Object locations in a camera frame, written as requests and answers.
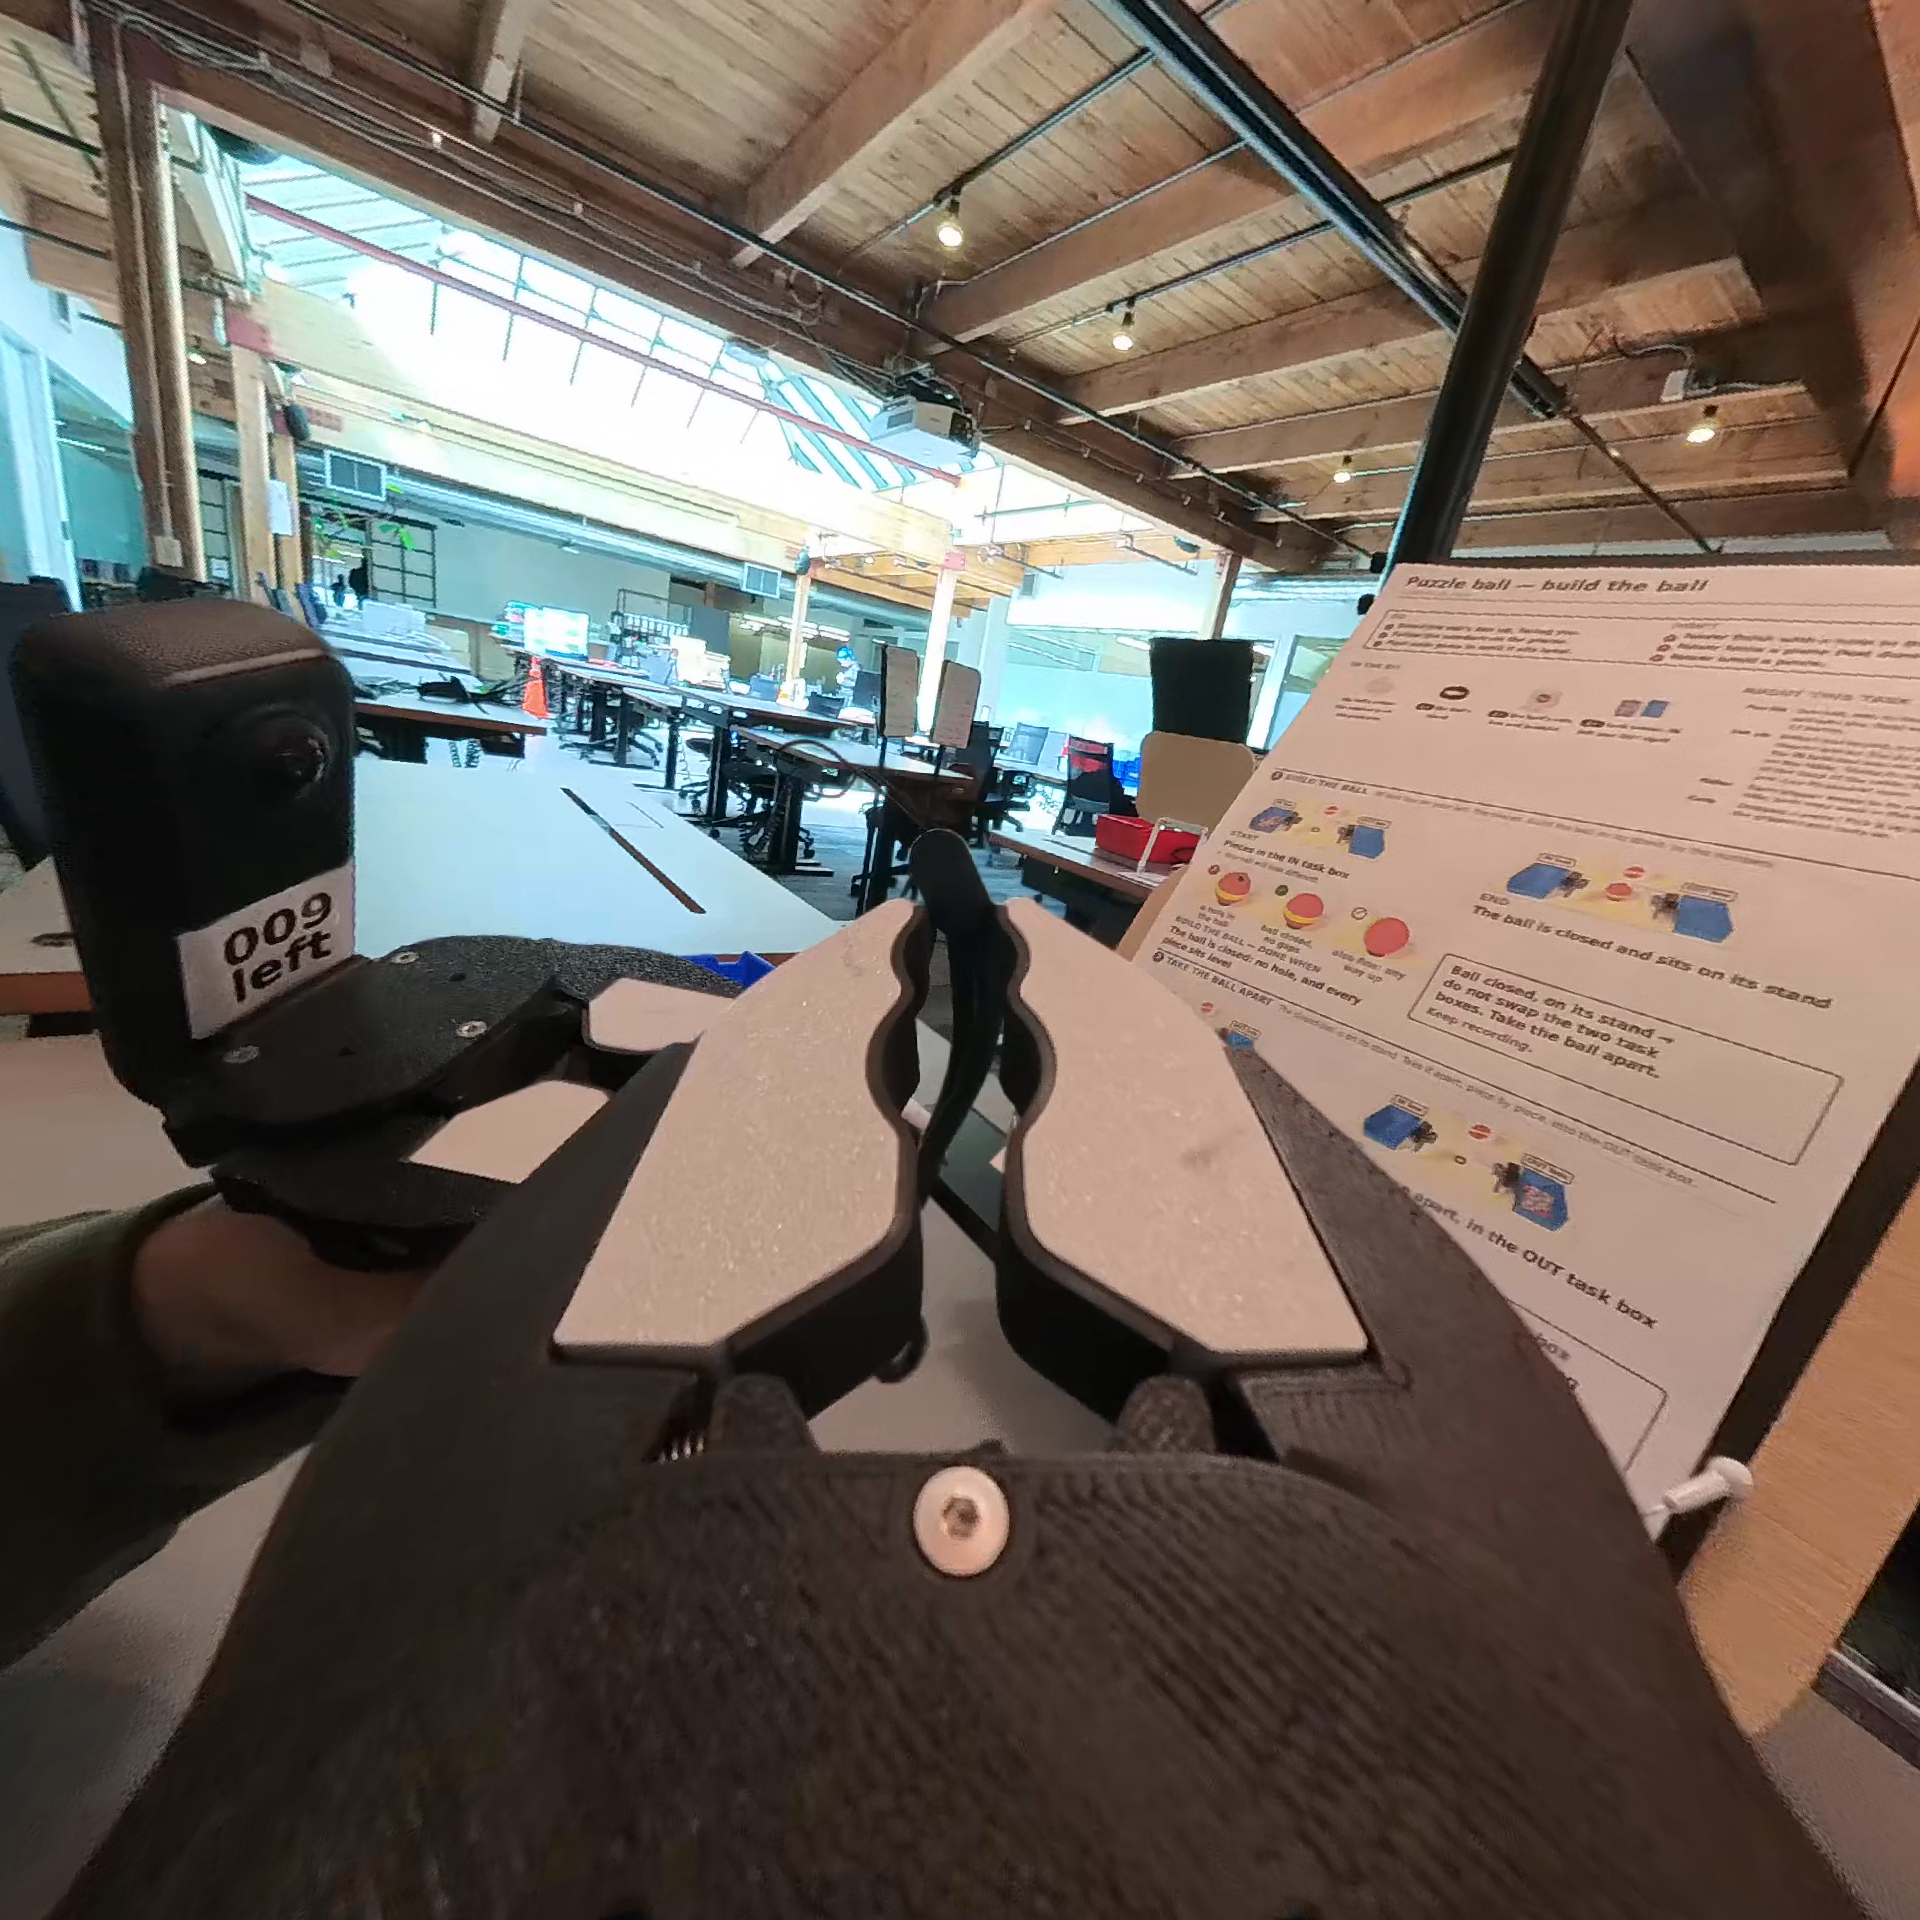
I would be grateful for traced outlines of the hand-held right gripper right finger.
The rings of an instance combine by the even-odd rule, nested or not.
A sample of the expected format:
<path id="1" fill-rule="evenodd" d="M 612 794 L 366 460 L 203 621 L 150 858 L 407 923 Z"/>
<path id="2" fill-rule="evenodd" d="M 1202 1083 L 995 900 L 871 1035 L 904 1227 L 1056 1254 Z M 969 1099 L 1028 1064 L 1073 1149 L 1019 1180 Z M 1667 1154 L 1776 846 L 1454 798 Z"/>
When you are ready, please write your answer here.
<path id="1" fill-rule="evenodd" d="M 1049 1381 L 1222 1381 L 1370 1339 L 1230 1052 L 1136 965 L 999 913 L 998 1313 Z"/>

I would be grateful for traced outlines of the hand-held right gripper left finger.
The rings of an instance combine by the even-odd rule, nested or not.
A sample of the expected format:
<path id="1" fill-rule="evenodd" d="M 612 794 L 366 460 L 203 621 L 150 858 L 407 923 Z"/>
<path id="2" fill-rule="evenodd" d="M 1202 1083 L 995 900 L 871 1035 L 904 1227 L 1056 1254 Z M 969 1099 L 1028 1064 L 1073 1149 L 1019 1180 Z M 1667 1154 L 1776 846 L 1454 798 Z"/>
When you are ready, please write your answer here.
<path id="1" fill-rule="evenodd" d="M 921 1329 L 919 1010 L 934 923 L 891 900 L 694 1044 L 556 1325 L 572 1361 L 875 1379 Z"/>

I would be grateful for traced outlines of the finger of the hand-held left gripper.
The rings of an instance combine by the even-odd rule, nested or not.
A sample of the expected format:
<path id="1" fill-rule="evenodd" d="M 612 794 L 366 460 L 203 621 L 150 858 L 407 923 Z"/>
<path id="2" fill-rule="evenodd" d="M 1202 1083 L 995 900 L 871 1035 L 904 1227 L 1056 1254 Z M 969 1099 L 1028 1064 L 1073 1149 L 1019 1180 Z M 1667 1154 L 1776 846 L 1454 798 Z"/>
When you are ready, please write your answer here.
<path id="1" fill-rule="evenodd" d="M 610 1093 L 590 1083 L 545 1080 L 454 1114 L 407 1162 L 497 1185 L 521 1185 L 602 1114 L 608 1099 Z"/>
<path id="2" fill-rule="evenodd" d="M 624 977 L 587 1002 L 583 1042 L 606 1054 L 659 1054 L 700 1040 L 715 1019 L 743 1010 L 748 996 Z"/>

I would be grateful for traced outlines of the person's left hand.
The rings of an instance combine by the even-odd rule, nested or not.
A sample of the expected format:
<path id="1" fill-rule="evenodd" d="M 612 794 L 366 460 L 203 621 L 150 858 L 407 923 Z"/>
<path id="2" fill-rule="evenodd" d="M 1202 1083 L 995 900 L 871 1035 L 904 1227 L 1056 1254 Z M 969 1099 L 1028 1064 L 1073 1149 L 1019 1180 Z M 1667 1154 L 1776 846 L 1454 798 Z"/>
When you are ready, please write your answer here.
<path id="1" fill-rule="evenodd" d="M 327 1265 L 283 1222 L 210 1198 L 138 1246 L 130 1302 L 162 1381 L 199 1397 L 278 1377 L 362 1377 L 432 1275 Z"/>

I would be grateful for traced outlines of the beige chair back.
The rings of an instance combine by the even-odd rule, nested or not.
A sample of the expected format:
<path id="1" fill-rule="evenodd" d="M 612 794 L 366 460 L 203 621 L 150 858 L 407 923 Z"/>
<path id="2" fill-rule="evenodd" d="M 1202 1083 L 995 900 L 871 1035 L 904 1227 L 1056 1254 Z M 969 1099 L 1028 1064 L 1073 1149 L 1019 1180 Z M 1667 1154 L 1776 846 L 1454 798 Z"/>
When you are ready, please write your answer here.
<path id="1" fill-rule="evenodd" d="M 1212 832 L 1257 770 L 1257 755 L 1239 741 L 1163 729 L 1140 742 L 1136 814 L 1150 826 Z"/>

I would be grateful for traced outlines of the white printed instruction sheet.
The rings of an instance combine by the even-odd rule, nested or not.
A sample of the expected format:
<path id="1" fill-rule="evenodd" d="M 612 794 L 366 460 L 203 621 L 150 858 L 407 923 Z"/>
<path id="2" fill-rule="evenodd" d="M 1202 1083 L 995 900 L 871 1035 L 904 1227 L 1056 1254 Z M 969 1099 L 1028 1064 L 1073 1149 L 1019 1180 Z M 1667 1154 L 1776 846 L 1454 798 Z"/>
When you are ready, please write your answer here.
<path id="1" fill-rule="evenodd" d="M 1915 1187 L 1915 595 L 1396 568 L 1139 953 L 1470 1250 L 1649 1518 Z"/>

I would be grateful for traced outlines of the black cylindrical bin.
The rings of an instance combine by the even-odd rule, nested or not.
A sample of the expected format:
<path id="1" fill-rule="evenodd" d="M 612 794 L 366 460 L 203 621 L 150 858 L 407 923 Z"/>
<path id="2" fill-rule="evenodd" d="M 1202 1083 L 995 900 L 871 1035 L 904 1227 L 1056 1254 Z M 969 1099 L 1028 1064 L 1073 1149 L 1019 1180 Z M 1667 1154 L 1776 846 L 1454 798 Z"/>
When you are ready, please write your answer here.
<path id="1" fill-rule="evenodd" d="M 1262 673 L 1251 641 L 1152 638 L 1150 729 L 1246 745 Z"/>

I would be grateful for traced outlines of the white plastic peg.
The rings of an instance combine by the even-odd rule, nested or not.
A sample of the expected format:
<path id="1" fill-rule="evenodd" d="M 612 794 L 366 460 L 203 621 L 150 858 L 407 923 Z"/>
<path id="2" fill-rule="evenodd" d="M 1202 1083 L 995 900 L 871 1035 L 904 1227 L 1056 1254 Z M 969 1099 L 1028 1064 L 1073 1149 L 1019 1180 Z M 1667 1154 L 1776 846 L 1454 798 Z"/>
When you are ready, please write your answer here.
<path id="1" fill-rule="evenodd" d="M 1707 1514 L 1721 1505 L 1740 1505 L 1751 1498 L 1754 1488 L 1755 1477 L 1744 1460 L 1711 1456 L 1695 1474 L 1641 1505 L 1639 1518 L 1650 1534 L 1660 1534 L 1675 1521 Z"/>

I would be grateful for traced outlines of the white ceiling projector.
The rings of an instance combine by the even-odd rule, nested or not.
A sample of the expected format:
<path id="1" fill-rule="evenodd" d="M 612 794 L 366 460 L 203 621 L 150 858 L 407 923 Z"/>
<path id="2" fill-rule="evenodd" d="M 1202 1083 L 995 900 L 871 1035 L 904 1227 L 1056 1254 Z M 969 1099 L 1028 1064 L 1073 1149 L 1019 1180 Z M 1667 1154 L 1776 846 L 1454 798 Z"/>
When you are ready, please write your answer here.
<path id="1" fill-rule="evenodd" d="M 978 422 L 964 402 L 926 390 L 881 400 L 865 440 L 902 466 L 934 474 L 967 468 L 980 448 Z"/>

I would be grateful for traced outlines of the wooden easel board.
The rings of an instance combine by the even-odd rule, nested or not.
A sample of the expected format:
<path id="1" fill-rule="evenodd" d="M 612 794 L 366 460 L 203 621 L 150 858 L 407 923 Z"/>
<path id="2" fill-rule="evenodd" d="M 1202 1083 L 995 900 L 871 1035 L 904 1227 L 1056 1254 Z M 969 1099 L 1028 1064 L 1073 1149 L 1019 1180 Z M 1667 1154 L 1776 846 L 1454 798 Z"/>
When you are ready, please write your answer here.
<path id="1" fill-rule="evenodd" d="M 1696 1649 L 1758 1740 L 1814 1689 L 1919 1502 L 1919 1196 L 1818 1344 L 1681 1579 Z"/>

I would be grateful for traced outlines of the black stand pole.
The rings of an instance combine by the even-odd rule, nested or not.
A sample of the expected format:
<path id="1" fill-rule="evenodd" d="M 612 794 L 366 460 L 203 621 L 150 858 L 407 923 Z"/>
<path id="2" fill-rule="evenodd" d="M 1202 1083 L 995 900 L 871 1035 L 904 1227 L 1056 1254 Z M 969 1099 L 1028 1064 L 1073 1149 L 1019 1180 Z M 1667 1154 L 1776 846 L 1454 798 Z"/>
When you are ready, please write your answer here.
<path id="1" fill-rule="evenodd" d="M 1631 11 L 1631 3 L 1572 4 L 1553 41 L 1384 572 L 1450 557 L 1516 378 L 1548 417 L 1563 408 L 1529 363 L 1528 340 Z"/>

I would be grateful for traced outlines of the black ceiling rail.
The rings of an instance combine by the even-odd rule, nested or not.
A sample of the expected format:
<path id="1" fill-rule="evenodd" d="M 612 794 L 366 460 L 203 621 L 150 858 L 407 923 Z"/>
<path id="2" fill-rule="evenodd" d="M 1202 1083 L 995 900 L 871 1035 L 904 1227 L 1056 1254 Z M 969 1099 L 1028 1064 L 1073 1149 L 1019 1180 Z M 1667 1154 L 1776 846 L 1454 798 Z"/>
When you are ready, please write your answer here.
<path id="1" fill-rule="evenodd" d="M 1470 307 L 1464 289 L 1426 249 L 1407 238 L 1372 189 L 1199 14 L 1176 3 L 1110 3 L 1103 6 L 1246 148 L 1288 185 L 1297 188 L 1428 322 L 1454 339 L 1458 336 Z M 1553 112 L 1553 92 L 1560 86 L 1567 64 L 1563 41 L 1572 43 L 1569 37 L 1576 26 L 1576 14 L 1569 14 L 1563 28 L 1551 41 L 1548 60 L 1528 105 L 1524 150 L 1535 139 L 1535 121 L 1540 109 Z M 1569 396 L 1528 353 L 1520 353 L 1505 384 L 1539 418 L 1569 414 Z"/>

